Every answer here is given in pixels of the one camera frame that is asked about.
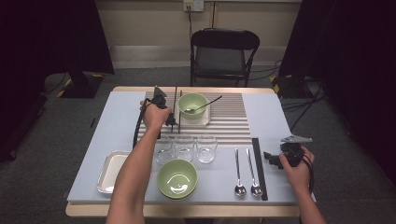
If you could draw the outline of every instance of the bowl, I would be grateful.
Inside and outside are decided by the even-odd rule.
[[[180,114],[185,119],[199,119],[206,111],[206,106],[201,107],[202,105],[207,104],[207,99],[200,93],[187,93],[182,95],[177,100],[178,110]],[[186,109],[197,109],[195,113],[190,114],[184,112]]]
[[[188,161],[172,160],[161,167],[157,175],[160,192],[171,199],[184,199],[195,189],[198,174]]]

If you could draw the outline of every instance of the metal spoon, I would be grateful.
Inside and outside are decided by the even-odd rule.
[[[245,194],[247,194],[247,190],[241,184],[241,177],[239,175],[238,148],[235,149],[235,160],[236,160],[236,172],[238,173],[238,183],[235,186],[235,194],[238,196],[244,196]]]
[[[197,111],[198,109],[201,109],[201,108],[204,107],[204,106],[207,106],[207,105],[212,104],[213,102],[217,101],[217,100],[218,100],[219,98],[221,98],[221,97],[222,97],[222,95],[219,96],[218,98],[216,98],[215,100],[213,100],[213,101],[207,103],[206,105],[202,105],[202,106],[200,106],[200,107],[198,107],[198,108],[196,108],[196,109],[185,109],[184,112],[185,112],[185,113],[188,113],[188,114],[195,114],[195,111]]]
[[[247,158],[248,158],[248,164],[250,165],[251,178],[253,179],[253,185],[251,186],[251,193],[254,196],[262,196],[262,188],[260,188],[260,185],[256,184],[256,181],[254,179],[253,167],[251,166],[250,151],[248,148],[247,148]]]

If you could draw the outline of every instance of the striped placemat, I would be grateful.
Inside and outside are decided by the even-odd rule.
[[[219,145],[222,147],[251,147],[251,136],[248,127],[248,118],[244,107],[241,93],[215,93],[201,92],[208,101],[222,97],[210,105],[209,117],[207,120],[198,120],[193,123],[181,121],[180,133],[191,134],[194,137],[202,133],[210,133],[216,136]],[[175,93],[166,92],[166,105],[174,107]],[[146,97],[151,99],[153,92],[147,92]],[[146,130],[144,123],[140,125],[138,139]],[[178,135],[178,126],[173,129],[171,126],[163,125],[162,135],[174,138]]]

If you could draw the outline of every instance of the white tray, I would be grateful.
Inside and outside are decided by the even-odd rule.
[[[129,151],[113,151],[107,155],[97,183],[97,188],[100,192],[113,193],[117,175],[129,153]]]
[[[178,123],[178,117],[180,113],[178,111],[178,105],[175,105],[175,119]],[[181,127],[183,126],[205,126],[210,121],[210,105],[206,106],[206,111],[199,119],[185,119],[183,116],[180,118]]]

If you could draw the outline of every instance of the hand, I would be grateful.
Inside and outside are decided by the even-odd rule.
[[[314,162],[314,154],[312,154],[306,147],[302,147],[302,150],[304,151],[304,155],[309,158],[312,162]],[[300,163],[296,167],[291,167],[288,159],[286,159],[285,155],[280,154],[279,155],[280,162],[283,165],[283,168],[285,169],[286,175],[288,177],[288,180],[293,187],[294,191],[297,193],[308,193],[308,185],[309,185],[309,169],[306,166],[306,164],[303,161],[300,161]]]
[[[148,130],[160,130],[163,124],[168,119],[169,114],[172,112],[171,108],[160,109],[156,105],[147,102],[146,112],[143,116],[143,122]]]

